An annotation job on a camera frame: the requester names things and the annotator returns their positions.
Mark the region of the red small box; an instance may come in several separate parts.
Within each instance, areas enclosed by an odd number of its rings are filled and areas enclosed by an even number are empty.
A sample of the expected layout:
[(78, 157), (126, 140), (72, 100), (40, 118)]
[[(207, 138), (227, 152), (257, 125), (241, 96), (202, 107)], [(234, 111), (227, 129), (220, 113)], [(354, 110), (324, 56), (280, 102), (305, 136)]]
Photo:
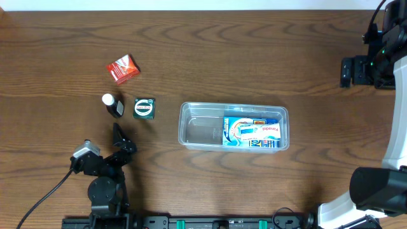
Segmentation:
[(115, 62), (108, 64), (106, 69), (117, 85), (141, 73), (131, 54), (126, 54)]

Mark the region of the clear plastic container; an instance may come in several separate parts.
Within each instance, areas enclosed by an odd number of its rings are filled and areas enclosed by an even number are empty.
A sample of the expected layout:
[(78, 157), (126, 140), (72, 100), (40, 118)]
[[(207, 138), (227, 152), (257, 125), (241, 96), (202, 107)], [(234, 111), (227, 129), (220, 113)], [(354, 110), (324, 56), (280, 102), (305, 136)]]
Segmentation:
[[(243, 148), (223, 146), (223, 119), (225, 116), (241, 118), (270, 118), (279, 121), (281, 139), (279, 148)], [(252, 104), (222, 104), (185, 102), (179, 115), (178, 141), (188, 149), (202, 151), (231, 151), (243, 153), (276, 153), (286, 150), (289, 140), (289, 113), (281, 106)]]

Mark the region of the white Panadol box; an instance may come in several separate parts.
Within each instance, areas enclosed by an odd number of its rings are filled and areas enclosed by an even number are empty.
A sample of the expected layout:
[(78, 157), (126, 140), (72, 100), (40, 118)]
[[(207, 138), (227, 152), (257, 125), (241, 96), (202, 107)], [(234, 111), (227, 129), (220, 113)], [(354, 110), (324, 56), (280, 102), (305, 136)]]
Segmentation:
[(280, 125), (278, 123), (242, 125), (240, 127), (240, 138), (243, 141), (280, 140)]

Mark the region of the blue cooling patch box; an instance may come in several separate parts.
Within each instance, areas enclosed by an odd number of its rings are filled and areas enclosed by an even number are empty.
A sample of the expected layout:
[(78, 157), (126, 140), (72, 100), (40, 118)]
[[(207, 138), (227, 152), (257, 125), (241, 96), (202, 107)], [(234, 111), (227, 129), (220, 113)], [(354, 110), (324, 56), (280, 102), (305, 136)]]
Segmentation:
[(223, 146), (239, 146), (243, 148), (279, 148), (280, 140), (267, 139), (243, 141), (240, 138), (240, 127), (242, 125), (262, 125), (273, 123), (279, 124), (279, 121), (270, 118), (241, 118), (225, 116), (223, 119)]

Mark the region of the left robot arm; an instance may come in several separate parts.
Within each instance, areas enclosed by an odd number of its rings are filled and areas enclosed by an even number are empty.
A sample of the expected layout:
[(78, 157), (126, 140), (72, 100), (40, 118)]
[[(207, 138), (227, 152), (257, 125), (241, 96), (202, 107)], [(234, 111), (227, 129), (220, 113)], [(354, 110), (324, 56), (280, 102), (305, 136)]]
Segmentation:
[(70, 158), (73, 173), (95, 177), (88, 187), (91, 213), (87, 228), (132, 228), (134, 225), (133, 216), (128, 212), (130, 202), (122, 167), (132, 161), (137, 146), (118, 123), (113, 124), (113, 146), (118, 150), (104, 158), (93, 142), (85, 140)]

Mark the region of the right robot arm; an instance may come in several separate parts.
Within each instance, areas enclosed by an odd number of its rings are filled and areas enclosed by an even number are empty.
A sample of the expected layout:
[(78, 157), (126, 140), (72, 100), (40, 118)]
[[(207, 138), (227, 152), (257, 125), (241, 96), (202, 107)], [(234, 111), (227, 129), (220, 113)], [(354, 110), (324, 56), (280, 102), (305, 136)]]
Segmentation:
[(392, 130), (380, 168), (359, 167), (349, 190), (308, 215), (304, 228), (379, 228), (379, 220), (406, 214), (406, 0), (382, 1), (381, 29), (371, 21), (362, 37), (367, 55), (344, 58), (340, 86), (395, 90)]

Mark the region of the dark bottle white cap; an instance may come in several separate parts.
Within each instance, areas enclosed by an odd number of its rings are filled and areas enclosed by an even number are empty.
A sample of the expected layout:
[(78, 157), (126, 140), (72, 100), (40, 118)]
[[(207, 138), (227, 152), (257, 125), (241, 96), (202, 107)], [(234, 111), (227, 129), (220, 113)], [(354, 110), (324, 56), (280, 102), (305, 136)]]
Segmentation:
[(104, 94), (102, 101), (106, 105), (107, 111), (115, 118), (121, 118), (124, 114), (123, 103), (112, 94)]

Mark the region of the green Zam-Buk tin box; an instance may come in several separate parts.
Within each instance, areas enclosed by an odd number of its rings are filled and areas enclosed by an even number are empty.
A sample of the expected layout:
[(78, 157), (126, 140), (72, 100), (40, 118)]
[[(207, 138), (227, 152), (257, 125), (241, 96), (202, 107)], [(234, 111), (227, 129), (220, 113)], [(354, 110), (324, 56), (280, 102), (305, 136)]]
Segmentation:
[(155, 99), (136, 98), (133, 110), (133, 118), (152, 120), (155, 117)]

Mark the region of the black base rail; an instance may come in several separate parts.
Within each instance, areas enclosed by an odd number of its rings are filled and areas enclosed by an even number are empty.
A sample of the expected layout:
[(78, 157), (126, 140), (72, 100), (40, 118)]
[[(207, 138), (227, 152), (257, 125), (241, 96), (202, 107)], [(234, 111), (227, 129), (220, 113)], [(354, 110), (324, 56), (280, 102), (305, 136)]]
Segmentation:
[(271, 217), (228, 218), (173, 217), (124, 214), (100, 218), (68, 217), (62, 220), (62, 229), (310, 229), (317, 228), (311, 216), (295, 213), (276, 214)]

